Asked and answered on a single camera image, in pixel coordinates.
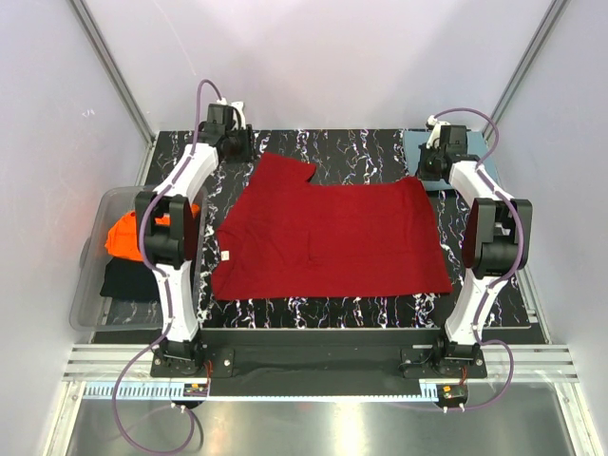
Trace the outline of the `red t-shirt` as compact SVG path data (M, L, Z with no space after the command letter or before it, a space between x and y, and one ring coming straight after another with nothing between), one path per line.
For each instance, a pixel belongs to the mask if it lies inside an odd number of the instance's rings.
M267 152L217 230L218 300L448 294L423 184L320 185L316 167Z

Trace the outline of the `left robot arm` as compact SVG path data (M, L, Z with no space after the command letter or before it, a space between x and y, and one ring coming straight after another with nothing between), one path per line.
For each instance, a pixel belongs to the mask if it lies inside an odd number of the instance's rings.
M186 376L204 367L192 284L204 215L194 214L193 203L221 162L246 161L252 147L244 103L221 99L208 106L206 120L165 180L135 198L137 246L161 303L161 336L151 346L158 367Z

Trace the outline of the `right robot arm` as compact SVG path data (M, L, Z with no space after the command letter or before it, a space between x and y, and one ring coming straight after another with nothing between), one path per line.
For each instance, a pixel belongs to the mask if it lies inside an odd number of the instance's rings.
M445 181L469 207L462 244L465 281L428 360L449 377L483 363L484 323L502 288L527 261L533 208L504 191L482 159L468 153L465 126L431 117L427 128L416 176L424 183Z

